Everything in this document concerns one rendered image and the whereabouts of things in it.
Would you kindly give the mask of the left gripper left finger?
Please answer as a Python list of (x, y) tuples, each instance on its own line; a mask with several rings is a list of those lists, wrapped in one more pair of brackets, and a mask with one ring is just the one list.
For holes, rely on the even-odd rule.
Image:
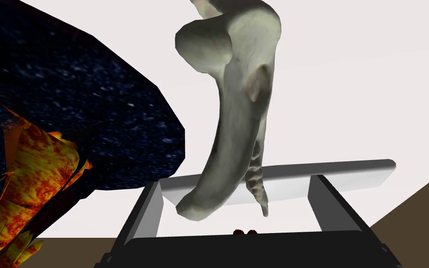
[(134, 238), (156, 237), (163, 206), (163, 195), (159, 182), (154, 181), (147, 184), (119, 232), (110, 254), (113, 255), (120, 251)]

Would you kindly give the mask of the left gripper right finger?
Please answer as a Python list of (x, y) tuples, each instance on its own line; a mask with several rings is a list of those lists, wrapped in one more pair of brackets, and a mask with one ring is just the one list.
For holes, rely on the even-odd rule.
[(311, 175), (308, 201), (322, 231), (361, 231), (367, 241), (382, 246), (375, 233), (324, 175)]

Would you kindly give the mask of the pale grey bar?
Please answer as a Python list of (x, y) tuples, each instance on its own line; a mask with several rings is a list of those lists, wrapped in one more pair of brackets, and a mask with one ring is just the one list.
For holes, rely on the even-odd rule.
[[(396, 163), (390, 159), (267, 166), (263, 167), (263, 185), (269, 201), (284, 201), (306, 197), (311, 175), (324, 175), (338, 192), (344, 192), (378, 187), (395, 168)], [(160, 179), (162, 194), (177, 205), (199, 177), (194, 174)], [(256, 202), (242, 180), (224, 206), (250, 203)]]

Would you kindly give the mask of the pale grey-green curved object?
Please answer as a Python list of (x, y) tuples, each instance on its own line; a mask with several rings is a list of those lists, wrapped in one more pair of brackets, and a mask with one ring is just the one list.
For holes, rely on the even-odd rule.
[(180, 28), (175, 49), (197, 72), (214, 78), (219, 121), (197, 185), (177, 214), (202, 221), (224, 205), (241, 181), (268, 216), (262, 158), (272, 95), (279, 15), (263, 0), (190, 0), (201, 16)]

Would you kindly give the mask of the orange yellow mottled object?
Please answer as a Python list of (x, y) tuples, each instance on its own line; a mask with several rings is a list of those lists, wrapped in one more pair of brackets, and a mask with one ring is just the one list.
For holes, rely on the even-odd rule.
[(39, 251), (35, 239), (64, 214), (62, 197), (92, 163), (60, 132), (46, 132), (0, 106), (0, 268), (19, 268)]

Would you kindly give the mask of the dark blue speckled shape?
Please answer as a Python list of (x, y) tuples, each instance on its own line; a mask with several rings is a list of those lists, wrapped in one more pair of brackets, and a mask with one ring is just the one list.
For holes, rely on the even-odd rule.
[[(0, 0), (0, 178), (12, 112), (74, 141), (94, 166), (36, 222), (41, 234), (95, 189), (173, 175), (185, 133), (160, 90), (91, 35), (19, 0)], [(0, 194), (3, 184), (0, 182)]]

